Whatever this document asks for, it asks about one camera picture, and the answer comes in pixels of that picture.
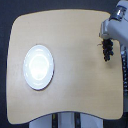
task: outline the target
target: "wooden table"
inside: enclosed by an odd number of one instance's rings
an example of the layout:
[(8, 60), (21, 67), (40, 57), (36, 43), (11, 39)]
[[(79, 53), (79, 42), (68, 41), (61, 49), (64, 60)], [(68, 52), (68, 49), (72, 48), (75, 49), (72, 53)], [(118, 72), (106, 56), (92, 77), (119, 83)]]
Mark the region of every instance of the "wooden table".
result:
[[(55, 112), (75, 111), (104, 119), (123, 113), (123, 80), (119, 43), (114, 56), (103, 59), (99, 31), (108, 13), (57, 10), (24, 15), (13, 24), (7, 61), (7, 115), (12, 124)], [(55, 71), (50, 85), (30, 88), (23, 75), (28, 50), (46, 46)]]

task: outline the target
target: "white plate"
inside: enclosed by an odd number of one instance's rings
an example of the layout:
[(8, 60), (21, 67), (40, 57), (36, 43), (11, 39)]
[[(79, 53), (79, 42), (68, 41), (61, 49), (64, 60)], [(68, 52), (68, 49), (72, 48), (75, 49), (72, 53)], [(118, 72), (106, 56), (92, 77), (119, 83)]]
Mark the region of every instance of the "white plate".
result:
[(36, 45), (28, 51), (23, 72), (30, 87), (36, 90), (45, 88), (52, 79), (53, 70), (53, 57), (46, 47)]

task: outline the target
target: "white floor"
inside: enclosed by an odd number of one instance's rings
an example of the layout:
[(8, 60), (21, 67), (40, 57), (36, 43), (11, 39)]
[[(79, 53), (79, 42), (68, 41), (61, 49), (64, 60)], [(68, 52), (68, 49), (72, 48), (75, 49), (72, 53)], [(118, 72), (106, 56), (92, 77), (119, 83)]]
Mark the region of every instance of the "white floor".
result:
[[(52, 115), (38, 118), (29, 123), (29, 128), (52, 128)], [(59, 113), (58, 128), (75, 128), (74, 113)], [(103, 128), (103, 120), (81, 114), (81, 128)]]

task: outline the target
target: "black cable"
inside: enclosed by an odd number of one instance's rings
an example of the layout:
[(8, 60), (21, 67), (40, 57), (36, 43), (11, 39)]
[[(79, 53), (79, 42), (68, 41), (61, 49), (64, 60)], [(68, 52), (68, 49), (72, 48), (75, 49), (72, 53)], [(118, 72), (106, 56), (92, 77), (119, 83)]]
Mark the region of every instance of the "black cable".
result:
[(127, 125), (128, 125), (128, 120), (126, 120), (126, 124), (125, 124), (125, 127), (124, 128), (127, 128)]

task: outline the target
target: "gray floor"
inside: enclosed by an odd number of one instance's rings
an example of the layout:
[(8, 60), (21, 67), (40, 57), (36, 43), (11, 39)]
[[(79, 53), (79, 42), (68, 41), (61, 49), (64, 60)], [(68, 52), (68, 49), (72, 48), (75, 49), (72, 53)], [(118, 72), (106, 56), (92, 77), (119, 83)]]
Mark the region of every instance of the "gray floor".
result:
[[(6, 66), (11, 27), (23, 14), (52, 9), (91, 9), (111, 13), (118, 0), (0, 0), (0, 128), (28, 128), (27, 124), (11, 125), (6, 110)], [(125, 128), (126, 118), (104, 121), (105, 128)]]

